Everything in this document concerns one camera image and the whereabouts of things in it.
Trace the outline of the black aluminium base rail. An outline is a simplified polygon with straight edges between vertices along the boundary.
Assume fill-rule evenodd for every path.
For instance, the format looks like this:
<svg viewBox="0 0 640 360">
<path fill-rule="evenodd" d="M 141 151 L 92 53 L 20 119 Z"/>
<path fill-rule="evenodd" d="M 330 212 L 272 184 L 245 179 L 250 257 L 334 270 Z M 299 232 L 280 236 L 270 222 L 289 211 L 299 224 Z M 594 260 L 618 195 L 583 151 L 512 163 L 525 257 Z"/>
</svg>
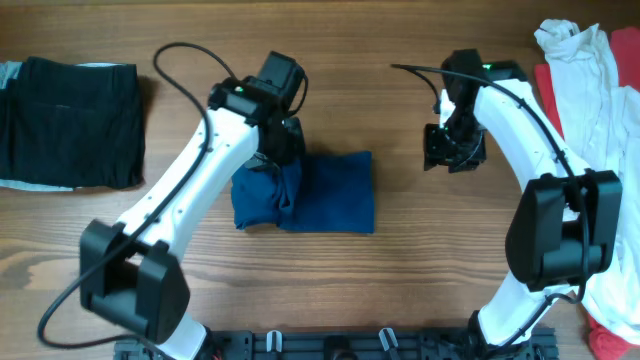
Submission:
<svg viewBox="0 0 640 360">
<path fill-rule="evenodd" d="M 467 350 L 462 328 L 427 328 L 398 332 L 383 328 L 376 332 L 282 333 L 272 330 L 255 334 L 250 331 L 213 332 L 205 355 L 196 359 L 244 360 L 329 360 L 329 359 L 482 359 Z M 554 329 L 535 329 L 528 342 L 512 345 L 491 359 L 557 360 L 559 350 Z M 159 351 L 134 340 L 119 341 L 113 359 L 169 359 Z"/>
</svg>

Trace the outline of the blue t-shirt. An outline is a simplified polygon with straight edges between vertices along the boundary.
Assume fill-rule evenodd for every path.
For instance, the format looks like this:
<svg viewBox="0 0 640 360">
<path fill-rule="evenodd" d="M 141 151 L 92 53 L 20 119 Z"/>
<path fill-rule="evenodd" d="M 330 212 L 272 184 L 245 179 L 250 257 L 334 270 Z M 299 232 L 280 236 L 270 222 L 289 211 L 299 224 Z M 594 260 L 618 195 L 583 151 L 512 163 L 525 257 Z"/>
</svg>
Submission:
<svg viewBox="0 0 640 360">
<path fill-rule="evenodd" d="M 372 153 L 305 155 L 278 170 L 242 167 L 232 176 L 234 223 L 291 232 L 375 231 Z"/>
</svg>

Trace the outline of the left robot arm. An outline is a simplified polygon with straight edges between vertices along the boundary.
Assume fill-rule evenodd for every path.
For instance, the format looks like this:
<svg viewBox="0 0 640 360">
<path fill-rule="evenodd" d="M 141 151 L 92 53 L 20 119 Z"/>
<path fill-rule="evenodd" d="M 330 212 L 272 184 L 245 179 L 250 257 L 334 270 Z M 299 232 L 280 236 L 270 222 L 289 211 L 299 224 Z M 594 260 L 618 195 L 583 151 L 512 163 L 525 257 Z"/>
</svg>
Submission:
<svg viewBox="0 0 640 360">
<path fill-rule="evenodd" d="M 187 312 L 181 261 L 192 233 L 239 169 L 277 172 L 304 152 L 291 105 L 308 79 L 272 51 L 260 72 L 216 84 L 197 131 L 149 191 L 112 226 L 92 221 L 80 239 L 82 307 L 127 329 L 165 359 L 214 359 L 210 330 Z"/>
</svg>

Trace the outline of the folded black garment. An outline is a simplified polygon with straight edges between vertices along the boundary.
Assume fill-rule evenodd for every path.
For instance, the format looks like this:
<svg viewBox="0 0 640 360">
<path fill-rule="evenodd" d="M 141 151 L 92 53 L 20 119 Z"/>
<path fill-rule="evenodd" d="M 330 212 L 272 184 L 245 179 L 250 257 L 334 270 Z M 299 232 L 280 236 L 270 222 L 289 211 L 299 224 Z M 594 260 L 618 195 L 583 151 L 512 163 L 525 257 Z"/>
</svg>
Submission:
<svg viewBox="0 0 640 360">
<path fill-rule="evenodd" d="M 1 89 L 1 180 L 125 189 L 143 181 L 137 68 L 30 57 Z"/>
</svg>

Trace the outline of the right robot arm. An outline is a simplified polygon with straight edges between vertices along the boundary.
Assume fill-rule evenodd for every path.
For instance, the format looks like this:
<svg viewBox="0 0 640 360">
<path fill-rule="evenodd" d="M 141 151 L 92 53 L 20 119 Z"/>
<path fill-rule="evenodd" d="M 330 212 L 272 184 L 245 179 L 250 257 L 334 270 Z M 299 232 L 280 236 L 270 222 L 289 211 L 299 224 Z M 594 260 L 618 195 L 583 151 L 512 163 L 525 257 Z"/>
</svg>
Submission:
<svg viewBox="0 0 640 360">
<path fill-rule="evenodd" d="M 475 49 L 456 50 L 436 71 L 441 121 L 424 129 L 425 169 L 472 171 L 492 136 L 522 191 L 505 238 L 509 272 L 469 324 L 476 356 L 504 357 L 529 344 L 555 302 L 581 302 L 590 278 L 610 267 L 622 184 L 569 149 L 516 62 L 485 63 Z"/>
</svg>

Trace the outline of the folded light grey garment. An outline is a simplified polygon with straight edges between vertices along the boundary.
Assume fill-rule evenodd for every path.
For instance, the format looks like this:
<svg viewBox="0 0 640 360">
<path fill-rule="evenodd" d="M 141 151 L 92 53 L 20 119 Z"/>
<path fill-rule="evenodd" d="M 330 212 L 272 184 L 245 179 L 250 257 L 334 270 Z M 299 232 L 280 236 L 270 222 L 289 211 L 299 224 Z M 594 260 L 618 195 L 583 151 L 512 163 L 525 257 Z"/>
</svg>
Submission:
<svg viewBox="0 0 640 360">
<path fill-rule="evenodd" d="M 10 80 L 15 80 L 18 78 L 22 63 L 8 61 L 1 64 L 1 89 L 5 90 L 8 86 Z M 81 67 L 113 67 L 115 63 L 83 63 Z M 42 185 L 42 184 L 32 184 L 18 180 L 1 180 L 1 186 L 3 188 L 10 188 L 14 190 L 20 191 L 30 191 L 30 192 L 72 192 L 73 188 L 69 187 L 59 187 L 59 186 L 50 186 L 50 185 Z"/>
</svg>

